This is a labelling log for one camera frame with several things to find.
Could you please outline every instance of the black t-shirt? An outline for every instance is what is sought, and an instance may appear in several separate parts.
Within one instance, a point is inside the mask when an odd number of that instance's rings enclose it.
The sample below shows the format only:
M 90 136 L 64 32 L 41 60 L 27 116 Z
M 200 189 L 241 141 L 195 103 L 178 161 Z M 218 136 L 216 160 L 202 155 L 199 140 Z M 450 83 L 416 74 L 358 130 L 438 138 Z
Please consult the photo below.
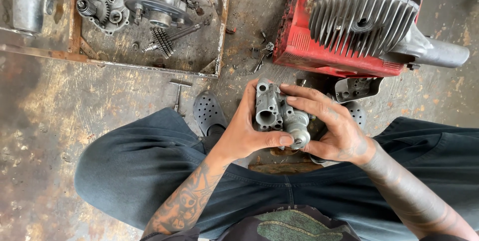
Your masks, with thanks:
M 197 241 L 193 228 L 173 235 L 152 233 L 141 241 Z M 317 209 L 301 205 L 263 208 L 232 225 L 218 241 L 361 241 L 349 223 L 333 220 Z M 421 241 L 467 241 L 451 235 L 428 236 Z

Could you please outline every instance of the green print on shirt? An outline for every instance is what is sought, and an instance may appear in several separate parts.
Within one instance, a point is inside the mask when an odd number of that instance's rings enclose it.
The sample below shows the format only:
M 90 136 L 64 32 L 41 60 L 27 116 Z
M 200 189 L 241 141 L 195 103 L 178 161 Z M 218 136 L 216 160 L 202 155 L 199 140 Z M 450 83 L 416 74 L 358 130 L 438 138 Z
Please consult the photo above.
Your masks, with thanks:
M 350 232 L 344 225 L 329 229 L 321 222 L 294 209 L 261 214 L 255 218 L 263 221 L 258 225 L 258 234 L 271 241 L 339 241 L 343 238 L 343 232 Z

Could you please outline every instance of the fingernail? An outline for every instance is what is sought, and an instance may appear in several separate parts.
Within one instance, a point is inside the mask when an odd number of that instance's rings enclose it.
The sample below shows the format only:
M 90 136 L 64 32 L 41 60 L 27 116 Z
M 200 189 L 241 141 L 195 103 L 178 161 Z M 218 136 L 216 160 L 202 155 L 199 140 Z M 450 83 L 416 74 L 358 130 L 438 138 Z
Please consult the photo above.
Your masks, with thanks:
M 291 136 L 281 136 L 279 138 L 279 143 L 281 145 L 291 145 L 293 144 L 293 142 L 294 142 L 294 139 Z

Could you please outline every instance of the t-handle wrench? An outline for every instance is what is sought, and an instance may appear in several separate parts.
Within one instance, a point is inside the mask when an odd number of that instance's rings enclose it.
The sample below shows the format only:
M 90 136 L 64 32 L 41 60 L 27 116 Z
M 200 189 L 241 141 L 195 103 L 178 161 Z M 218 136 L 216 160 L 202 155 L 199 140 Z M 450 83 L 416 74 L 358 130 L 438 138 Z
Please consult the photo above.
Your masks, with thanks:
M 180 107 L 181 86 L 191 88 L 191 85 L 178 83 L 178 82 L 173 82 L 173 81 L 170 81 L 170 84 L 178 85 L 178 93 L 176 94 L 176 104 L 175 104 L 175 109 L 174 109 L 176 112 L 178 112 L 178 107 Z

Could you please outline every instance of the red engine cover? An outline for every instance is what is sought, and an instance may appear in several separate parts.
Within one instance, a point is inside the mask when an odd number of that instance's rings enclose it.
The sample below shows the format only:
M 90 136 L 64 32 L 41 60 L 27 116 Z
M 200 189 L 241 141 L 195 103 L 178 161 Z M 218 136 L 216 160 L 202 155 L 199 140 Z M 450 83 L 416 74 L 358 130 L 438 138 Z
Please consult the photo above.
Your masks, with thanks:
M 404 64 L 373 57 L 341 56 L 311 40 L 308 29 L 313 0 L 287 0 L 279 26 L 273 63 L 337 77 L 390 77 Z

